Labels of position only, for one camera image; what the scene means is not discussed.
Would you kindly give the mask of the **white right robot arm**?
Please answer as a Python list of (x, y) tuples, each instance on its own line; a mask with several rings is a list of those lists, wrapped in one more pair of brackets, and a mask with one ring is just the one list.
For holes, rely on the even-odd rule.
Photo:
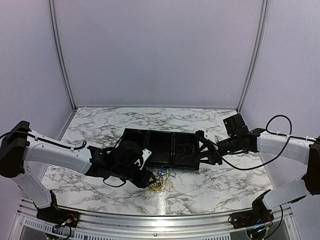
[(210, 165), (222, 164), (227, 155), (246, 152), (273, 154), (274, 162), (279, 157), (298, 161), (307, 166), (306, 173), (295, 180), (260, 195), (248, 212), (247, 219), (258, 224), (267, 216), (267, 210), (294, 203), (309, 195), (320, 193), (320, 140), (311, 137), (298, 137), (291, 134), (270, 132), (264, 128), (255, 128), (246, 133), (236, 133), (222, 141), (215, 142), (207, 134), (198, 130), (196, 139), (202, 143), (206, 152), (197, 153), (197, 159), (207, 158)]

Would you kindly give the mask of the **aluminium right corner post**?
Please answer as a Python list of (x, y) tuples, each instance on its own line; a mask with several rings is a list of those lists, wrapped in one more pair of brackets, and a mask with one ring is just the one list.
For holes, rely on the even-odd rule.
[(267, 26), (267, 21), (268, 21), (268, 15), (269, 15), (269, 5), (270, 1), (269, 0), (263, 0), (261, 2), (261, 8), (260, 8), (260, 14), (259, 14), (259, 19), (258, 19), (258, 26), (257, 26), (257, 32), (256, 32), (256, 37), (253, 45), (253, 51), (251, 55), (251, 59), (249, 62), (249, 67), (246, 73), (244, 85), (240, 94), (240, 98), (237, 104), (236, 111), (240, 113), (245, 105), (245, 101), (247, 99), (250, 86), (253, 82), (254, 78), (254, 73), (256, 70), (259, 54), (262, 49), (263, 45), (263, 40), (265, 36), (265, 31), (266, 31), (266, 26)]

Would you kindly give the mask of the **black right storage bin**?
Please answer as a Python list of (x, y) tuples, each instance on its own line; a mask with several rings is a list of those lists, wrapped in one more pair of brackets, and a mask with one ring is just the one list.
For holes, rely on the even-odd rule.
[(200, 163), (195, 160), (195, 153), (199, 149), (199, 142), (194, 133), (173, 133), (173, 149), (171, 166), (174, 169), (197, 171)]

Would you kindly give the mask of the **aluminium left corner post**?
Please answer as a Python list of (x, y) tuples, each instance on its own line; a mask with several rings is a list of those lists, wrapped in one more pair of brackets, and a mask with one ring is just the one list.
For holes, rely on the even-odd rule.
[(75, 102), (74, 95), (72, 93), (72, 87), (68, 76), (67, 66), (64, 59), (63, 48), (60, 39), (59, 27), (58, 27), (58, 19), (57, 19), (57, 11), (56, 4), (54, 0), (48, 0), (48, 11), (50, 18), (50, 25), (53, 36), (54, 48), (56, 51), (58, 67), (60, 70), (60, 74), (62, 77), (63, 86), (66, 92), (66, 96), (69, 102), (69, 105), (73, 111), (77, 110), (77, 105)]

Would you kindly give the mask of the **black storage bin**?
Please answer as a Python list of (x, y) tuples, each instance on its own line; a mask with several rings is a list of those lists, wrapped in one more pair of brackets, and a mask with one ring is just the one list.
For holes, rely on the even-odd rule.
[(147, 131), (133, 128), (126, 128), (123, 132), (120, 148), (122, 163), (131, 167), (142, 156), (143, 149), (147, 149)]
[(199, 149), (199, 142), (194, 133), (173, 133), (173, 149), (171, 166), (174, 169), (197, 171), (200, 163), (195, 160), (195, 153)]

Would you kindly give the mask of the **aluminium front table rail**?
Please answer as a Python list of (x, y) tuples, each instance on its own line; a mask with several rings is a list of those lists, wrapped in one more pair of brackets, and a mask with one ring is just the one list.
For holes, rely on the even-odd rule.
[(10, 230), (10, 240), (299, 240), (291, 208), (273, 210), (274, 219), (242, 224), (237, 212), (178, 216), (144, 216), (93, 212), (62, 207), (76, 212), (77, 225), (56, 228), (37, 218), (29, 199), (22, 199)]

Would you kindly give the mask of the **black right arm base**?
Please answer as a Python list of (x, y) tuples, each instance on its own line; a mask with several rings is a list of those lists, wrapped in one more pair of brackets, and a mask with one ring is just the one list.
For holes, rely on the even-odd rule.
[(252, 202), (251, 210), (243, 210), (230, 214), (228, 222), (232, 224), (234, 229), (256, 226), (274, 220), (272, 211), (270, 209), (267, 209), (267, 207), (263, 203), (264, 196), (270, 191), (271, 190), (269, 189), (259, 195)]

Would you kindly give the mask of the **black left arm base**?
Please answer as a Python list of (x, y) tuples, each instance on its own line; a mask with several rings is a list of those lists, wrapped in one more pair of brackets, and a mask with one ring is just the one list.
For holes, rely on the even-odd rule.
[(57, 228), (65, 226), (76, 228), (79, 222), (80, 213), (78, 211), (58, 207), (56, 195), (52, 190), (50, 190), (49, 193), (51, 196), (49, 207), (39, 208), (34, 203), (37, 210), (36, 217), (40, 220), (55, 224)]

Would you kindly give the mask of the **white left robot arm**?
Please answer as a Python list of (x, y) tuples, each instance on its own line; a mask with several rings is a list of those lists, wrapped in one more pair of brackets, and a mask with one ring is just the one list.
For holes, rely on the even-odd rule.
[(141, 189), (156, 182), (153, 172), (144, 167), (149, 151), (133, 141), (106, 148), (87, 145), (85, 141), (81, 146), (73, 146), (31, 130), (27, 121), (19, 122), (0, 138), (0, 175), (12, 179), (53, 223), (63, 219), (63, 211), (56, 206), (54, 194), (33, 174), (30, 162), (55, 165), (103, 180), (116, 177)]

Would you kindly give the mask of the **aluminium corner post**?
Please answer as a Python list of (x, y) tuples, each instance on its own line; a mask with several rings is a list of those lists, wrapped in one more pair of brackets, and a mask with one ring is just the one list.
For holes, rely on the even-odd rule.
[(48, 0), (48, 11), (50, 18), (50, 25), (53, 36), (54, 48), (56, 51), (58, 67), (60, 70), (60, 74), (62, 77), (63, 86), (66, 92), (66, 96), (69, 102), (69, 105), (73, 111), (77, 110), (77, 105), (75, 102), (74, 95), (72, 93), (72, 87), (68, 76), (67, 66), (64, 59), (63, 48), (60, 39), (59, 27), (58, 27), (58, 19), (57, 19), (57, 11), (56, 4), (54, 0)]
[(251, 59), (249, 62), (249, 67), (246, 73), (244, 85), (240, 94), (240, 98), (237, 104), (236, 111), (240, 113), (245, 105), (245, 101), (247, 99), (250, 86), (253, 82), (254, 78), (254, 73), (256, 70), (259, 54), (262, 49), (263, 45), (263, 40), (265, 36), (265, 31), (266, 31), (266, 26), (267, 26), (267, 21), (268, 21), (268, 15), (269, 15), (269, 5), (270, 1), (269, 0), (263, 0), (261, 2), (261, 8), (260, 8), (260, 14), (259, 14), (259, 19), (258, 19), (258, 26), (257, 26), (257, 32), (256, 32), (256, 37), (253, 45), (253, 51), (251, 55)]

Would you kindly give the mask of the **black left storage bin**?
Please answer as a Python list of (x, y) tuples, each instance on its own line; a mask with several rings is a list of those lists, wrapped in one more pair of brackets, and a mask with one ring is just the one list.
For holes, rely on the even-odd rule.
[(147, 131), (133, 128), (126, 128), (123, 132), (120, 148), (122, 163), (131, 167), (142, 156), (143, 149), (147, 149)]

